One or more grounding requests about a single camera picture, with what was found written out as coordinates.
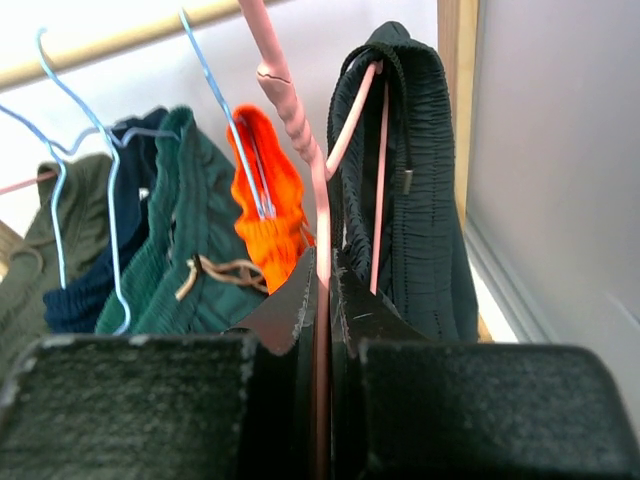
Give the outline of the blue hanger with orange shorts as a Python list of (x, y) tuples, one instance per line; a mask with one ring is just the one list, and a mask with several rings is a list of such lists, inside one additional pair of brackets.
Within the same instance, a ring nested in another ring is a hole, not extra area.
[(251, 140), (251, 146), (256, 155), (256, 159), (258, 160), (257, 166), (258, 166), (259, 181), (256, 181), (256, 178), (254, 177), (254, 174), (252, 172), (245, 148), (241, 141), (241, 137), (236, 125), (236, 121), (234, 120), (232, 115), (232, 111), (216, 82), (216, 79), (207, 63), (207, 60), (205, 59), (205, 56), (203, 54), (201, 47), (199, 46), (198, 42), (195, 39), (192, 27), (190, 25), (187, 14), (183, 7), (181, 7), (179, 10), (179, 18), (182, 23), (183, 29), (189, 38), (191, 46), (201, 64), (201, 67), (203, 69), (203, 73), (209, 85), (209, 88), (213, 92), (217, 103), (219, 104), (220, 108), (224, 113), (228, 126), (230, 127), (232, 138), (233, 138), (233, 145), (237, 147), (240, 160), (241, 160), (241, 165), (246, 174), (251, 195), (253, 198), (253, 202), (255, 204), (259, 218), (260, 219), (274, 218), (276, 215), (276, 211), (271, 200), (269, 187), (266, 182), (264, 169), (262, 168), (262, 165), (261, 165), (260, 156), (257, 152), (257, 146), (255, 143), (255, 140), (254, 139)]

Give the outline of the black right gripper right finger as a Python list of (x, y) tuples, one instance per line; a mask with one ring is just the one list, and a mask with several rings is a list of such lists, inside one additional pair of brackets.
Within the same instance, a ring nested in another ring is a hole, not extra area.
[(635, 479), (615, 381), (574, 346), (423, 337), (336, 252), (331, 278), (336, 479)]

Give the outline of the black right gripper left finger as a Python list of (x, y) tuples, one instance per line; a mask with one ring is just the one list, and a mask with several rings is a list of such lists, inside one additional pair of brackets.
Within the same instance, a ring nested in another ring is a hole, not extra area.
[(314, 250), (215, 335), (56, 335), (1, 391), (5, 479), (310, 479)]

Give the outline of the orange shorts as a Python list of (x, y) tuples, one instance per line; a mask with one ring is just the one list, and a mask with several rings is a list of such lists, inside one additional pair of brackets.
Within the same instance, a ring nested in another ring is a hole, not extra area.
[(241, 214), (235, 230), (272, 294), (315, 245), (302, 206), (304, 185), (264, 112), (245, 104), (233, 118), (236, 129), (227, 131), (227, 140), (237, 162), (231, 194)]

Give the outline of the pink hanger with black shorts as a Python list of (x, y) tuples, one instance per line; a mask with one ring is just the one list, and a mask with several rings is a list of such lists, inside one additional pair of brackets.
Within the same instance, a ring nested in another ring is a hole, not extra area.
[(363, 111), (375, 76), (383, 71), (381, 61), (365, 71), (346, 123), (331, 154), (326, 157), (314, 135), (302, 101), (298, 98), (286, 57), (262, 1), (242, 1), (240, 7), (262, 57), (256, 76), (265, 95), (284, 123), (294, 149), (311, 168), (316, 204), (316, 272), (318, 304), (314, 331), (312, 388), (313, 456), (315, 479), (330, 477), (331, 360), (329, 287), (331, 278), (331, 211), (327, 182), (336, 173)]

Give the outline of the black shorts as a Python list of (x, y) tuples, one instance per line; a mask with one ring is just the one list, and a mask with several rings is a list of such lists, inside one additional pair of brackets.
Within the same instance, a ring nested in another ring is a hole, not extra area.
[(334, 145), (367, 67), (381, 62), (329, 183), (332, 243), (426, 337), (473, 342), (478, 303), (454, 196), (454, 133), (442, 62), (396, 21), (345, 59), (332, 95)]

